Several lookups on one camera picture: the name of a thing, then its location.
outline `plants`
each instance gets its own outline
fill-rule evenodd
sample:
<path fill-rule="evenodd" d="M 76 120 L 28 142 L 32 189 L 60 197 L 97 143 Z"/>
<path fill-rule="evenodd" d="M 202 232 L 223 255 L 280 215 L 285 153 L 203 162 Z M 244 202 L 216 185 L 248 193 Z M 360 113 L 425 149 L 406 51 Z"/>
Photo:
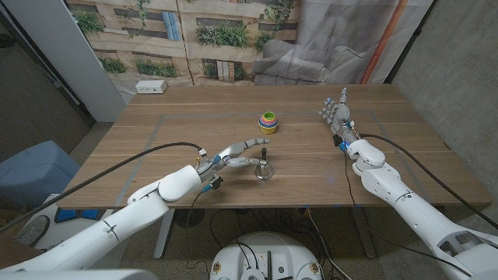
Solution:
<path fill-rule="evenodd" d="M 241 63 L 236 63 L 234 65 L 234 74 L 233 77 L 236 81 L 242 81 L 247 78 L 247 72 L 244 67 L 242 67 Z"/>
<path fill-rule="evenodd" d="M 96 12 L 76 9 L 72 11 L 73 16 L 78 20 L 78 26 L 84 33 L 99 33 L 103 31 L 100 23 L 100 16 Z"/>
<path fill-rule="evenodd" d="M 149 59 L 137 59 L 135 60 L 135 65 L 140 74 L 161 77 L 176 77 L 178 75 L 178 70 L 171 63 L 164 64 L 162 62 L 152 62 Z"/>
<path fill-rule="evenodd" d="M 109 73 L 124 73 L 126 67 L 118 58 L 99 58 L 103 69 Z"/>
<path fill-rule="evenodd" d="M 270 6 L 265 9 L 265 13 L 259 15 L 259 19 L 270 19 L 275 21 L 273 31 L 277 32 L 282 28 L 282 24 L 287 21 L 290 11 L 294 8 L 295 0 L 271 0 Z"/>
<path fill-rule="evenodd" d="M 274 38 L 275 32 L 260 31 L 254 40 L 254 48 L 258 51 L 258 54 L 263 52 L 266 42 Z"/>
<path fill-rule="evenodd" d="M 212 62 L 206 62 L 202 66 L 204 70 L 204 76 L 208 79 L 218 79 L 218 73 L 216 71 L 216 65 Z"/>
<path fill-rule="evenodd" d="M 150 4 L 150 0 L 137 0 L 135 5 L 132 5 L 129 2 L 128 5 L 125 6 L 125 8 L 128 8 L 128 11 L 123 15 L 124 19 L 123 19 L 122 23 L 124 25 L 126 25 L 127 28 L 131 28 L 132 22 L 135 21 L 132 18 L 132 15 L 135 15 L 138 13 L 136 15 L 136 17 L 138 17 L 140 19 L 140 21 L 142 22 L 142 27 L 140 27 L 139 32 L 143 31 L 143 28 L 146 27 L 147 15 L 149 14 L 149 10 L 147 10 L 147 8 L 143 6 L 146 3 Z"/>
<path fill-rule="evenodd" d="M 249 37 L 246 25 L 239 23 L 230 26 L 228 20 L 223 21 L 218 26 L 198 26 L 195 35 L 202 45 L 232 46 L 246 48 L 249 46 Z"/>

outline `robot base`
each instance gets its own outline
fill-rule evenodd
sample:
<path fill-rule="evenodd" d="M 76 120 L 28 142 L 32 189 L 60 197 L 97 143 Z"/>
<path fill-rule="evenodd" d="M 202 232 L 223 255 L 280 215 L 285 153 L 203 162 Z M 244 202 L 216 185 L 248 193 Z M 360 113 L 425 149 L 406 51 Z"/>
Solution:
<path fill-rule="evenodd" d="M 246 254 L 249 264 L 237 241 Z M 290 277 L 299 280 L 322 279 L 317 258 L 303 244 L 288 236 L 273 232 L 257 232 L 241 236 L 225 246 L 212 262 L 209 278 L 277 280 L 291 279 Z"/>

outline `wooden table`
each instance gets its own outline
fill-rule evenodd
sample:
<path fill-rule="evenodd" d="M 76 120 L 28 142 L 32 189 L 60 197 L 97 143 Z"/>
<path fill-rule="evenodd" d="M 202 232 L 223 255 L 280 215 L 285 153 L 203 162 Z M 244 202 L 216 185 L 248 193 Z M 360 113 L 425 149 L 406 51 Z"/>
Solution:
<path fill-rule="evenodd" d="M 192 142 L 214 156 L 228 145 L 268 137 L 268 161 L 275 176 L 259 180 L 253 167 L 219 172 L 224 182 L 203 194 L 196 208 L 331 207 L 352 205 L 344 154 L 318 116 L 327 97 L 338 100 L 343 86 L 238 86 L 168 88 L 162 95 L 137 95 L 83 164 L 68 189 L 144 149 L 169 142 Z M 348 105 L 359 133 L 388 137 L 403 146 L 443 182 L 473 205 L 491 196 L 464 163 L 391 85 L 348 86 Z M 263 135 L 259 115 L 275 112 L 277 132 Z M 459 202 L 410 158 L 374 138 L 387 162 L 415 192 L 435 205 Z M 256 146 L 242 156 L 261 157 Z M 134 191 L 181 167 L 195 165 L 197 151 L 173 147 L 148 154 L 60 201 L 62 208 L 121 208 Z M 348 161 L 352 194 L 362 206 L 387 205 L 368 193 Z M 191 193 L 172 208 L 187 208 Z"/>

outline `blue chair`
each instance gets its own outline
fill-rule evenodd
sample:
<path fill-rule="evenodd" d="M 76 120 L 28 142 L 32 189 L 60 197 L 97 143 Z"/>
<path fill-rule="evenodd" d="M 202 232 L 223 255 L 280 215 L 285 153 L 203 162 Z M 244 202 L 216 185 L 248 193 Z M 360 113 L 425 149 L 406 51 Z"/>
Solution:
<path fill-rule="evenodd" d="M 40 143 L 0 163 L 0 197 L 36 207 L 63 192 L 79 168 L 55 142 Z"/>

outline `screw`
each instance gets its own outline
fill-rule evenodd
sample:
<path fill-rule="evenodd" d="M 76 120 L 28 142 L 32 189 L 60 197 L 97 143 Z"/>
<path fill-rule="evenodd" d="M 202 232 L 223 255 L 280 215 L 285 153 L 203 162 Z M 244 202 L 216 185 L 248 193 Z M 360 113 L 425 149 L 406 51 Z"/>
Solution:
<path fill-rule="evenodd" d="M 310 264 L 310 270 L 314 274 L 317 274 L 318 273 L 318 264 L 316 264 L 316 263 Z"/>
<path fill-rule="evenodd" d="M 219 262 L 217 262 L 217 263 L 212 265 L 212 272 L 217 274 L 219 271 L 221 271 L 221 264 Z"/>

